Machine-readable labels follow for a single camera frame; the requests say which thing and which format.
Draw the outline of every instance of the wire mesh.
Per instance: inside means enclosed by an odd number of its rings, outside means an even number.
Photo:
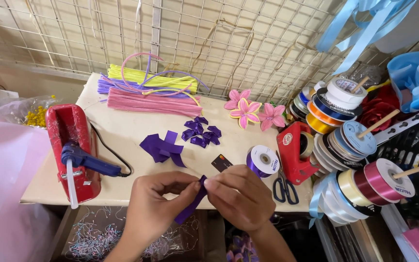
[[[252,100],[285,104],[302,87],[327,81],[347,55],[314,50],[345,2],[0,0],[0,64],[87,78],[129,54],[151,51],[164,59],[153,71],[168,63],[191,71],[210,87],[199,90],[203,95],[251,89]],[[356,30],[348,21],[337,42]],[[355,67],[385,65],[410,48],[419,50],[419,43],[392,54],[370,46]],[[127,67],[144,69],[146,59]]]

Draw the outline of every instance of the table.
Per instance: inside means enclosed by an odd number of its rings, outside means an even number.
[[[181,156],[188,168],[177,167],[170,159],[164,163],[155,163],[153,158],[139,146],[142,140],[147,135],[156,133],[164,139],[168,130],[181,135],[187,129],[183,124],[192,119],[186,116],[110,109],[106,103],[99,102],[107,97],[96,92],[96,82],[99,78],[100,74],[91,74],[76,104],[84,109],[85,114],[100,132],[104,142],[122,156],[132,166],[134,172],[127,178],[102,176],[100,194],[81,205],[127,206],[132,184],[139,176],[179,170],[198,177],[202,175],[212,177],[219,173],[211,165],[219,154],[223,154],[232,164],[245,164],[247,153],[252,146],[264,145],[272,150],[277,149],[276,135],[278,133],[274,127],[261,132],[259,124],[250,123],[247,130],[242,130],[238,126],[237,120],[230,118],[229,111],[223,108],[225,101],[201,97],[204,117],[210,125],[215,125],[222,131],[223,136],[219,138],[221,144],[216,146],[210,143],[206,148],[202,148],[178,137],[176,145],[184,146]],[[99,158],[122,165],[119,159],[101,143],[97,144]],[[20,203],[70,205],[61,183],[58,182],[57,171],[53,152],[50,152],[27,187]],[[125,166],[122,166],[122,171],[126,171]],[[269,188],[272,188],[276,178],[277,174],[274,174],[262,180]],[[287,202],[275,201],[276,211],[308,212],[313,192],[311,181],[306,180],[295,188],[298,192],[299,204],[290,205]],[[165,197],[172,199],[175,195],[167,194]],[[198,209],[214,209],[214,207],[205,197],[198,205]]]

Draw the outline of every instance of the yellow ribbon spool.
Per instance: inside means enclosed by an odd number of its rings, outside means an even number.
[[[367,206],[372,205],[372,203],[364,197],[364,195],[360,192],[357,185],[353,181],[352,173],[355,172],[354,170],[347,170],[342,172],[339,175],[338,183],[339,187],[342,190],[342,193],[346,196],[348,200],[352,203],[359,205],[359,206]]]
[[[303,135],[306,137],[306,147],[303,152],[300,152],[300,159],[305,159],[311,155],[313,152],[313,146],[315,145],[314,137],[305,131],[300,132],[300,136]]]
[[[331,133],[332,131],[334,131],[336,129],[333,126],[330,126],[328,124],[325,124],[325,123],[321,122],[321,120],[317,119],[311,113],[306,115],[306,123],[312,129],[314,129],[316,132],[318,132],[322,135]]]

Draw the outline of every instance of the pink flower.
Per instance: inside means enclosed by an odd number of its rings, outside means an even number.
[[[282,117],[282,113],[285,110],[285,106],[278,105],[273,107],[272,104],[265,103],[265,112],[259,113],[258,116],[261,123],[261,131],[265,131],[275,124],[276,126],[283,127],[285,126],[284,118]]]
[[[231,118],[239,118],[239,126],[242,129],[246,129],[248,126],[248,121],[259,123],[260,119],[255,114],[258,109],[261,107],[261,103],[251,102],[248,104],[245,98],[241,98],[238,102],[238,109],[231,110],[229,116]]]
[[[231,90],[229,92],[230,100],[227,101],[224,104],[224,108],[228,109],[228,110],[236,109],[237,104],[238,104],[238,102],[240,101],[241,98],[245,98],[247,100],[248,104],[250,104],[251,100],[248,99],[248,97],[250,96],[250,92],[251,92],[250,89],[246,89],[246,90],[243,90],[239,95],[237,90]]]

